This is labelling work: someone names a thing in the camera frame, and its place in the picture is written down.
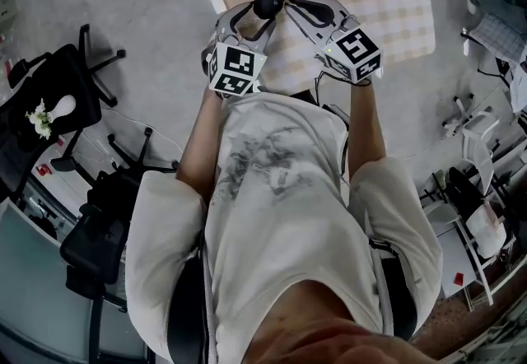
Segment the forearm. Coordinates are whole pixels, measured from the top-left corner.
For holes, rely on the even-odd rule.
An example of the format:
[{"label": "forearm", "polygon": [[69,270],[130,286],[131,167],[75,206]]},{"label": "forearm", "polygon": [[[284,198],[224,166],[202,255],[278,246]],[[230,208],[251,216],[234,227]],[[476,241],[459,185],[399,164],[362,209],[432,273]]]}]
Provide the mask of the forearm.
[{"label": "forearm", "polygon": [[207,89],[176,174],[176,179],[195,189],[206,204],[214,189],[221,112],[222,99]]},{"label": "forearm", "polygon": [[352,86],[347,164],[349,179],[367,162],[386,157],[373,85]]}]

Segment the brown floor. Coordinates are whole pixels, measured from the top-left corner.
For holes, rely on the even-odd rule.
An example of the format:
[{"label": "brown floor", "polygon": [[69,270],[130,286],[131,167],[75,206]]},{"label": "brown floor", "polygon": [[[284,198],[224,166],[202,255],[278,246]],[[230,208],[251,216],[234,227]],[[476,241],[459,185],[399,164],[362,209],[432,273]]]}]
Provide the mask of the brown floor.
[{"label": "brown floor", "polygon": [[428,356],[442,359],[497,322],[526,290],[527,266],[524,266],[493,297],[492,307],[487,303],[480,304],[470,313],[463,292],[438,301],[428,320],[413,337],[412,344]]}]

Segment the jeans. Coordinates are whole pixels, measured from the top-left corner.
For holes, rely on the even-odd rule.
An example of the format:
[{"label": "jeans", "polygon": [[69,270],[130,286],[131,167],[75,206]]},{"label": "jeans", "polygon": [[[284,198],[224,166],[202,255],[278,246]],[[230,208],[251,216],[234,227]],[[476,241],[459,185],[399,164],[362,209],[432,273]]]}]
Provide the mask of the jeans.
[{"label": "jeans", "polygon": [[476,7],[498,17],[520,34],[527,34],[527,0],[470,0]]}]

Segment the shirt sleeve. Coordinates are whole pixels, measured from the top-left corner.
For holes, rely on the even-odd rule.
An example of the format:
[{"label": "shirt sleeve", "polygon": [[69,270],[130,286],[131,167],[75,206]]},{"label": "shirt sleeve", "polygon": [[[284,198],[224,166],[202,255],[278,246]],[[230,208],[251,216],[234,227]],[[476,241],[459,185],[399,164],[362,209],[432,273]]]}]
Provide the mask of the shirt sleeve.
[{"label": "shirt sleeve", "polygon": [[401,161],[369,162],[350,181],[351,208],[357,201],[367,210],[375,236],[399,247],[408,259],[416,283],[418,329],[439,295],[443,258],[415,184]]},{"label": "shirt sleeve", "polygon": [[156,171],[142,177],[128,234],[125,288],[133,326],[169,359],[166,318],[175,283],[199,231],[205,207],[187,184]]}]

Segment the neck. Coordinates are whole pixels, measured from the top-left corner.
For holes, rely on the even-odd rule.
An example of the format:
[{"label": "neck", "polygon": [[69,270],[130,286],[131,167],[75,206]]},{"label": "neck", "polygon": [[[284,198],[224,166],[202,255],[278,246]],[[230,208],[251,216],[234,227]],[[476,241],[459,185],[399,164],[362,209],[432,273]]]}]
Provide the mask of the neck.
[{"label": "neck", "polygon": [[353,320],[340,298],[322,283],[302,281],[292,285],[276,300],[256,330],[243,363],[257,362],[287,330],[332,317]]}]

